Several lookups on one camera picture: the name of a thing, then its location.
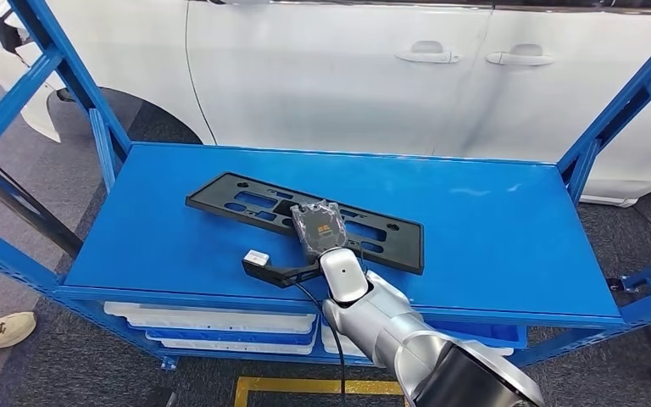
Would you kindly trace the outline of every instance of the black cable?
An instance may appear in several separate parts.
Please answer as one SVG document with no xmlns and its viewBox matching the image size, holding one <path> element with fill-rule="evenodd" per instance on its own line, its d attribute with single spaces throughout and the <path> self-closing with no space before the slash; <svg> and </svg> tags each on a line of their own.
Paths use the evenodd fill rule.
<svg viewBox="0 0 651 407">
<path fill-rule="evenodd" d="M 315 308 L 318 309 L 321 315 L 323 315 L 323 318 L 326 317 L 325 314 L 323 314 L 323 309 L 320 307 L 320 304 L 318 304 L 318 300 L 315 299 L 314 295 L 308 291 L 306 287 L 301 285 L 300 282 L 296 282 L 295 280 L 291 279 L 291 282 L 295 284 L 296 287 L 300 288 L 303 293 L 310 298 L 311 301 L 313 301 L 313 304 L 315 304 Z M 336 328 L 334 328 L 331 324 L 328 324 L 328 327 L 331 328 L 331 332 L 333 332 L 333 337 L 336 339 L 336 346 L 338 347 L 338 356 L 341 358 L 341 405 L 345 407 L 346 405 L 346 361 L 343 358 L 343 348 L 341 346 L 341 338 L 338 337 L 338 332 L 336 332 Z"/>
</svg>

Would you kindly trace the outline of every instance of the white car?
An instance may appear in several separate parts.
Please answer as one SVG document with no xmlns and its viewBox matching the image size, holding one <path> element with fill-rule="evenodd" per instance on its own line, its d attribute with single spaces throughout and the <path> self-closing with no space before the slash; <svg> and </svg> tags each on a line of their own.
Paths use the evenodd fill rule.
<svg viewBox="0 0 651 407">
<path fill-rule="evenodd" d="M 651 9 L 224 2 L 48 1 L 100 87 L 207 144 L 555 161 L 651 54 Z M 4 89 L 40 54 L 20 26 L 0 0 Z M 47 98 L 63 88 L 52 75 L 21 112 L 56 141 Z M 648 192 L 651 106 L 598 157 L 584 198 Z"/>
</svg>

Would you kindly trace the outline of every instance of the yellow floor marking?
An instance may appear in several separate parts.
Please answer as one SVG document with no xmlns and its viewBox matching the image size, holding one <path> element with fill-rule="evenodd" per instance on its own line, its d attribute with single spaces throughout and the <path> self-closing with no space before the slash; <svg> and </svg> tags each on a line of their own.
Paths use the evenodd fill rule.
<svg viewBox="0 0 651 407">
<path fill-rule="evenodd" d="M 248 406 L 248 392 L 340 393 L 341 381 L 318 379 L 282 379 L 275 377 L 238 377 L 233 407 Z M 348 394 L 403 394 L 397 382 L 370 380 L 346 381 Z"/>
</svg>

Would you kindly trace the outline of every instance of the robotic arm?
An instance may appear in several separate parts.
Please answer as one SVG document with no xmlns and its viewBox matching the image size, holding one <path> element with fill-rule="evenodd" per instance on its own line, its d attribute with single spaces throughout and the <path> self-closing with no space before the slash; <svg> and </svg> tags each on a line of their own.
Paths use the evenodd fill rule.
<svg viewBox="0 0 651 407">
<path fill-rule="evenodd" d="M 488 347 L 428 326 L 403 293 L 373 271 L 364 274 L 353 251 L 334 248 L 319 262 L 331 289 L 323 301 L 328 323 L 393 373 L 410 405 L 545 405 L 530 377 Z"/>
</svg>

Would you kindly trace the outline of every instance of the blue metal shelf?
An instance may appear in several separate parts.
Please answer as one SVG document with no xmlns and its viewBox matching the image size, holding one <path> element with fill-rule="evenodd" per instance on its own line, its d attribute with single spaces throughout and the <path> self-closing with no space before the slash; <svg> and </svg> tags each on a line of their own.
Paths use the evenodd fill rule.
<svg viewBox="0 0 651 407">
<path fill-rule="evenodd" d="M 205 304 L 227 301 L 236 309 L 310 309 L 295 287 L 253 279 L 241 266 L 251 248 L 282 265 L 302 263 L 297 239 L 184 204 L 224 170 L 425 225 L 422 276 L 368 266 L 428 315 L 470 311 L 491 320 L 512 312 L 541 325 L 622 323 L 559 172 L 538 163 L 135 143 L 64 292 L 125 289 L 141 293 L 139 303 L 153 292 L 200 294 Z M 581 297 L 560 288 L 566 273 L 582 282 Z M 327 295 L 325 281 L 307 285 Z"/>
<path fill-rule="evenodd" d="M 557 164 L 133 143 L 45 2 L 9 2 L 42 56 L 0 102 L 0 135 L 55 71 L 91 121 L 109 196 L 68 276 L 55 276 L 1 238 L 0 273 L 164 367 L 174 368 L 180 355 L 337 361 L 320 338 L 306 356 L 163 348 L 103 313 L 105 300 L 312 312 L 300 292 L 240 268 L 250 248 L 296 264 L 294 239 L 185 206 L 187 193 L 227 170 L 424 224 L 423 276 L 368 266 L 426 318 L 575 328 L 514 354 L 519 365 L 651 324 L 651 295 L 615 306 L 574 208 L 598 153 L 651 102 L 651 58 Z M 577 281 L 577 293 L 563 289 L 568 281 Z M 651 275 L 644 281 L 651 285 Z M 323 282 L 308 285 L 325 297 Z"/>
</svg>

